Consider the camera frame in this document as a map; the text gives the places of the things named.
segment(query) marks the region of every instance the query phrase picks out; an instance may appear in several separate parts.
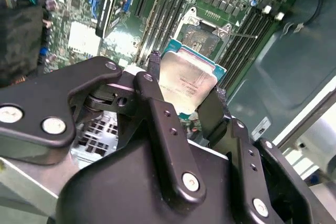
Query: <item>cable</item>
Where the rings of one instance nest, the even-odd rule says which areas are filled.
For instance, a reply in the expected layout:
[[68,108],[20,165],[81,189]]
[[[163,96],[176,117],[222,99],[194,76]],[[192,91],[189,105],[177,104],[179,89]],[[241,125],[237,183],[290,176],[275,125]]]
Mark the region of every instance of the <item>cable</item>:
[[322,7],[323,7],[323,3],[324,3],[324,0],[318,0],[318,4],[317,4],[317,7],[316,7],[316,10],[315,10],[314,14],[307,21],[301,22],[301,23],[298,23],[298,24],[293,23],[293,22],[292,23],[286,23],[285,26],[283,27],[282,34],[281,34],[280,38],[282,38],[284,35],[286,35],[289,32],[289,29],[294,29],[293,33],[298,33],[305,26],[308,26],[311,23],[313,23],[314,20],[318,16],[320,16],[321,10],[322,10]]
[[311,24],[321,14],[323,3],[324,3],[324,0],[318,0],[318,4],[317,4],[316,10],[313,16],[311,16],[310,19],[307,20],[306,22],[303,22],[304,26]]

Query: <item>bolt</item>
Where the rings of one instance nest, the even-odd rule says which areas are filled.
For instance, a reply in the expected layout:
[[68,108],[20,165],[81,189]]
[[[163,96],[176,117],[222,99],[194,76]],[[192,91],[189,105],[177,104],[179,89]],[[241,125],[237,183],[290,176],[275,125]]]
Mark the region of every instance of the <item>bolt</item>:
[[0,108],[0,122],[15,123],[23,117],[23,112],[13,106],[5,106]]
[[266,145],[267,145],[268,148],[270,148],[270,149],[273,148],[272,144],[269,141],[266,141],[265,143],[266,143]]
[[116,70],[116,69],[117,69],[116,64],[114,64],[113,62],[107,62],[107,63],[105,64],[105,66],[106,66],[107,68],[111,69],[111,70]]
[[52,135],[61,134],[65,131],[65,122],[59,118],[47,118],[42,123],[42,129]]
[[147,80],[147,81],[153,81],[153,78],[151,77],[151,75],[150,74],[145,74],[144,75],[144,77],[145,77],[145,79]]
[[185,187],[189,190],[189,191],[197,191],[199,189],[199,182],[197,180],[197,178],[192,175],[191,173],[185,173],[182,176],[182,181],[185,185]]
[[244,125],[241,123],[241,121],[237,121],[237,124],[239,127],[244,128]]
[[268,216],[268,210],[266,205],[260,200],[260,199],[254,199],[253,200],[253,205],[255,207],[255,209],[257,210],[257,212],[263,216],[263,217],[267,217]]

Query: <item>gray metal surface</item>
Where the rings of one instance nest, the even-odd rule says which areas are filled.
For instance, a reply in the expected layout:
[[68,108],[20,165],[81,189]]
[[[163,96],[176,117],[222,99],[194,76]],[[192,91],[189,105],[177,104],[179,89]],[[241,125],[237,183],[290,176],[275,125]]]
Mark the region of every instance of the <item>gray metal surface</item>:
[[[293,9],[312,11],[307,8],[316,5],[303,0]],[[257,129],[273,141],[335,76],[335,11],[336,0],[325,0],[315,22],[281,39],[282,31],[275,33],[257,57],[228,100],[232,115],[250,133]]]
[[310,189],[321,201],[326,210],[336,220],[336,184],[334,181],[329,181],[323,184],[311,186]]
[[301,148],[303,156],[312,160],[329,176],[332,176],[336,165],[330,164],[336,156],[335,116],[336,104],[298,138],[298,144],[304,144]]
[[53,166],[39,166],[0,157],[0,183],[46,216],[55,213],[58,194],[78,170],[70,154]]

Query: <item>capacitor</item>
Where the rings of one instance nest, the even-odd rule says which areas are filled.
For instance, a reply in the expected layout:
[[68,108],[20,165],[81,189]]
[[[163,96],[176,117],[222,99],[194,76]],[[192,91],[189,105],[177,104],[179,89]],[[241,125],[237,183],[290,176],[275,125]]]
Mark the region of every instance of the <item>capacitor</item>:
[[253,7],[257,6],[257,4],[258,4],[258,2],[256,0],[250,0],[249,3],[250,3],[250,6],[253,6]]

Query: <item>green circuit board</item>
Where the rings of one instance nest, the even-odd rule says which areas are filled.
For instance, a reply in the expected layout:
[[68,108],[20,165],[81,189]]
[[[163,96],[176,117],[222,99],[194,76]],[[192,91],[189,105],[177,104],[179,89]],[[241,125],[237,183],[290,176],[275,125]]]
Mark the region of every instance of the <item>green circuit board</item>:
[[[262,19],[261,21],[248,19],[253,8],[262,13],[266,6],[271,7],[267,13],[260,15],[268,15],[274,19],[278,13],[285,14],[289,11],[295,2],[295,0],[253,0],[255,6],[252,7],[252,0],[114,0],[108,17],[106,36],[100,39],[94,35],[94,31],[100,26],[104,0],[99,2],[96,18],[92,14],[90,0],[56,1],[58,9],[53,12],[49,51],[56,54],[57,59],[46,66],[47,71],[95,55],[109,57],[123,67],[131,63],[144,66],[148,54],[152,50],[162,51],[174,36],[196,51],[207,52],[206,57],[220,63],[235,36],[227,34],[225,39],[218,39],[214,32],[209,31],[209,27],[218,30],[230,25],[230,32],[238,33],[245,22],[256,22],[250,26],[260,25],[258,22]],[[178,30],[181,20],[192,8],[195,8],[197,18],[207,27],[183,24]],[[269,27],[274,31],[277,28],[276,25]],[[199,36],[200,41],[187,38],[189,31],[193,32],[194,38]],[[258,48],[262,48],[267,42],[264,36],[270,36],[271,33],[268,28],[260,29],[259,33],[261,42],[258,42]],[[252,59],[252,55],[251,51],[247,57]]]

